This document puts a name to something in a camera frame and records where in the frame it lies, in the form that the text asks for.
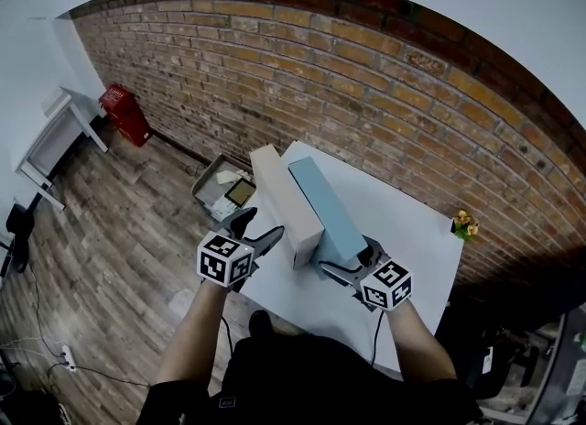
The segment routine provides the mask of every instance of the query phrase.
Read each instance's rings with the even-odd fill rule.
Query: electrical cable
[[[66,367],[67,365],[68,365],[67,362],[64,362],[64,363],[54,363],[53,365],[51,365],[49,367],[49,369],[47,370],[47,380],[50,381],[50,374],[51,374],[51,371],[53,370],[53,368],[55,366],[63,366],[63,367]],[[108,374],[106,374],[106,373],[104,373],[102,371],[94,370],[93,368],[88,368],[87,366],[78,366],[78,365],[76,365],[75,368],[76,369],[80,369],[80,370],[85,370],[85,371],[91,371],[93,373],[97,373],[98,375],[105,376],[108,379],[112,379],[113,381],[118,381],[119,383],[126,383],[128,385],[141,386],[141,387],[150,387],[149,384],[137,383],[135,381],[129,381],[127,379],[120,379],[118,377],[110,376],[110,375],[108,375]]]
[[[207,166],[205,165],[199,165],[195,168],[195,170],[193,170],[193,167],[190,165],[187,165],[185,167],[185,172],[187,173],[188,176],[190,176],[191,178],[197,178],[198,176],[198,172],[200,172],[200,169],[204,169],[207,168]]]
[[[51,362],[53,361],[53,359],[50,356],[47,356],[45,354],[42,354],[41,352],[37,352],[36,350],[30,350],[27,348],[20,348],[20,347],[2,347],[2,350],[15,350],[15,351],[20,351],[20,352],[28,352],[30,354],[35,354],[38,356],[42,356],[43,358],[50,360]]]
[[[78,366],[78,365],[76,365],[75,367],[78,368],[78,369],[80,369],[80,370],[92,371],[94,373],[97,373],[98,375],[105,376],[108,379],[112,379],[113,381],[118,381],[120,383],[126,383],[128,385],[135,385],[135,386],[142,386],[142,387],[150,387],[150,385],[146,385],[145,383],[136,383],[135,381],[128,381],[127,379],[119,379],[117,377],[113,377],[113,376],[107,375],[106,373],[103,373],[101,371],[94,370],[92,368],[87,368],[86,366]]]
[[[51,348],[49,347],[49,344],[47,342],[45,342],[45,338],[43,337],[43,330],[40,326],[40,315],[38,313],[38,310],[40,309],[40,294],[38,292],[37,274],[35,274],[35,271],[33,270],[32,265],[28,264],[28,268],[30,269],[30,273],[33,274],[33,278],[35,279],[35,290],[37,291],[37,308],[35,309],[35,311],[37,312],[37,324],[38,324],[38,333],[40,333],[40,339],[43,341],[43,343],[47,347],[47,350],[49,350],[50,353],[55,358],[61,358],[61,355],[57,355],[51,350]]]
[[[228,321],[222,316],[222,321],[226,326],[226,334],[228,335],[228,343],[230,344],[230,356],[234,355],[234,349],[232,347],[232,336],[230,334],[230,326],[228,325]]]
[[[374,342],[373,342],[373,359],[370,362],[370,366],[374,366],[374,360],[376,360],[376,341],[378,340],[378,331],[380,331],[381,329],[381,322],[383,320],[383,316],[385,315],[385,312],[383,310],[381,310],[381,315],[378,318],[378,324],[376,325],[376,331],[374,332]]]
[[[14,341],[10,341],[9,343],[3,343],[2,345],[0,345],[0,348],[6,348],[8,345],[12,345],[13,343],[17,343],[17,342],[39,341],[41,339],[42,339],[42,337],[23,337],[22,339],[15,339]],[[51,341],[50,339],[49,339],[49,343],[65,344],[63,341]]]
[[[35,274],[35,271],[33,270],[33,267],[32,267],[31,265],[28,265],[28,268],[30,269],[30,273],[31,273],[31,274],[33,274],[33,278],[35,279],[35,290],[36,290],[36,292],[37,292],[37,307],[36,307],[35,311],[36,311],[36,314],[37,314],[37,324],[38,324],[38,332],[40,333],[40,340],[41,340],[41,341],[43,341],[43,343],[45,344],[45,347],[47,347],[47,350],[49,350],[49,351],[50,351],[50,353],[51,353],[51,354],[52,354],[52,355],[53,355],[55,358],[62,358],[62,355],[57,355],[57,354],[53,353],[53,351],[52,351],[52,350],[51,350],[51,348],[49,347],[49,344],[48,344],[48,343],[45,341],[45,337],[43,337],[43,330],[42,330],[42,327],[41,327],[41,325],[40,325],[40,315],[39,315],[39,309],[40,309],[40,293],[39,293],[39,291],[38,291],[38,280],[37,280],[37,274]],[[46,357],[45,355],[43,355],[43,354],[40,354],[39,352],[34,352],[34,351],[32,351],[32,350],[27,350],[27,349],[21,349],[21,348],[13,348],[13,349],[10,349],[10,348],[8,348],[8,350],[23,350],[23,351],[28,351],[28,352],[30,352],[30,353],[32,353],[32,354],[37,354],[37,355],[43,356],[43,357],[45,357],[45,358],[48,358],[48,357]],[[51,366],[49,367],[49,369],[47,370],[47,378],[48,378],[48,379],[49,379],[49,375],[50,375],[50,372],[51,372],[51,370],[52,370],[52,369],[53,369],[55,366],[57,366],[57,365],[60,365],[60,366],[63,366],[63,367],[65,367],[65,366],[67,366],[67,362],[65,362],[65,363],[61,363],[61,362],[59,362],[59,363],[55,363],[55,364],[51,365]],[[107,375],[106,373],[103,373],[103,372],[101,372],[101,371],[98,371],[98,370],[94,370],[94,369],[92,369],[92,368],[88,368],[88,367],[86,367],[86,366],[77,366],[77,365],[76,365],[76,368],[79,368],[79,369],[81,369],[81,370],[86,370],[86,371],[92,371],[92,372],[94,372],[94,373],[97,373],[98,375],[105,376],[105,377],[107,377],[108,379],[112,379],[113,381],[118,381],[118,382],[120,382],[120,383],[126,383],[126,384],[129,384],[129,385],[142,386],[142,387],[150,387],[150,385],[146,385],[146,384],[144,384],[144,383],[136,383],[136,382],[134,382],[134,381],[127,381],[127,380],[124,380],[124,379],[119,379],[119,378],[117,378],[117,377],[113,377],[113,376]]]

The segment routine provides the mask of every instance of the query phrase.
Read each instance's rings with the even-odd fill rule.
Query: black cable
[[[45,375],[47,375],[47,380],[48,380],[49,382],[50,382],[50,379],[51,379],[51,371],[53,371],[53,368],[54,368],[55,366],[59,366],[59,365],[61,365],[61,366],[65,366],[65,364],[64,364],[64,363],[54,363],[53,365],[51,365],[51,366],[50,366],[50,367],[47,369],[47,372],[45,373]]]
[[[200,172],[201,169],[207,168],[207,166],[205,165],[199,165],[198,167],[195,168],[195,170],[193,170],[193,167],[190,165],[187,165],[185,167],[185,172],[187,173],[188,176],[190,176],[191,178],[196,178],[198,175],[198,172]]]
[[[142,386],[142,387],[150,387],[150,385],[146,385],[144,383],[135,383],[134,381],[128,381],[126,379],[118,379],[117,377],[113,377],[113,376],[107,375],[106,373],[102,373],[101,371],[98,371],[98,370],[94,370],[94,369],[91,369],[91,368],[86,368],[85,366],[77,366],[76,365],[75,367],[78,368],[78,369],[80,369],[80,370],[92,371],[94,373],[97,373],[98,375],[105,376],[108,379],[112,379],[113,381],[118,381],[120,383],[126,383],[128,385],[135,385],[135,386]]]
[[[226,333],[228,334],[228,343],[230,344],[230,356],[234,355],[234,349],[232,347],[232,336],[230,334],[230,326],[228,325],[228,321],[222,316],[222,321],[226,326]]]
[[[376,325],[376,332],[374,333],[373,360],[370,362],[370,366],[374,366],[374,360],[376,360],[376,341],[378,340],[378,331],[381,329],[381,321],[383,320],[384,315],[385,312],[381,310],[381,315],[378,318],[378,324]]]
[[[38,310],[40,309],[40,294],[38,292],[38,281],[37,281],[37,274],[35,274],[35,271],[33,270],[33,267],[28,264],[28,268],[30,269],[30,273],[33,274],[33,278],[35,279],[35,290],[37,291],[37,307],[35,309],[35,311],[37,312],[37,324],[38,324],[38,333],[40,335],[40,340],[43,341],[43,343],[45,344],[45,346],[47,347],[47,350],[50,351],[50,353],[55,357],[55,358],[61,358],[62,355],[57,355],[55,354],[51,348],[49,347],[49,344],[47,343],[47,341],[45,341],[45,337],[43,337],[43,329],[40,326],[40,315],[38,313]]]
[[[51,370],[52,370],[52,369],[53,369],[55,366],[63,366],[63,367],[66,367],[67,365],[68,365],[67,363],[55,363],[55,364],[51,365],[51,366],[49,367],[49,369],[47,370],[47,379],[48,379],[48,380],[50,380],[50,374],[51,374]],[[77,369],[80,369],[80,370],[86,370],[86,371],[91,371],[91,372],[93,372],[93,373],[97,373],[98,375],[105,376],[105,377],[107,377],[108,379],[112,379],[113,381],[118,381],[118,382],[120,382],[120,383],[126,383],[126,384],[129,384],[129,385],[142,386],[142,387],[150,387],[150,385],[146,385],[146,384],[144,384],[144,383],[136,383],[135,381],[128,381],[128,380],[126,380],[126,379],[120,379],[120,378],[117,378],[117,377],[113,377],[113,376],[107,375],[106,373],[103,373],[103,372],[101,372],[101,371],[94,370],[93,368],[88,368],[88,367],[86,367],[86,366],[77,366],[77,365],[76,365],[75,367],[76,367]]]

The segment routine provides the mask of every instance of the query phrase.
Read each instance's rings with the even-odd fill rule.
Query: white table
[[[51,181],[33,165],[30,160],[31,155],[49,137],[55,125],[66,113],[71,113],[75,117],[83,133],[86,136],[90,136],[103,153],[108,151],[108,147],[92,129],[92,126],[83,116],[78,105],[73,102],[71,96],[61,88],[54,92],[44,109],[47,120],[19,150],[11,150],[11,165],[12,170],[28,179],[40,195],[59,210],[63,210],[65,206],[48,192],[52,185]]]
[[[413,274],[412,302],[435,333],[450,295],[462,241],[450,232],[451,220],[381,180],[302,142],[283,155],[285,163],[312,157],[359,231],[379,241],[385,251]],[[258,207],[246,236],[257,237],[276,225],[256,193],[246,206]],[[321,280],[312,267],[294,271],[280,243],[257,260],[260,270],[241,292],[301,329],[343,342],[370,361],[380,311],[371,313],[352,298],[353,289]],[[378,335],[376,363],[399,371],[386,321]]]

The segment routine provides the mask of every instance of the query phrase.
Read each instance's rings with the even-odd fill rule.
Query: potted plant
[[[463,241],[470,241],[478,234],[478,222],[472,220],[472,217],[464,210],[458,212],[451,224],[451,232]]]

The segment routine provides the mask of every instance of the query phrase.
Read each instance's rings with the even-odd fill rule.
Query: person
[[[333,339],[276,333],[266,311],[256,311],[250,337],[234,348],[222,391],[210,398],[227,294],[209,281],[200,286],[163,354],[137,425],[311,416],[463,425],[482,416],[409,300],[386,314],[404,381],[385,376]]]

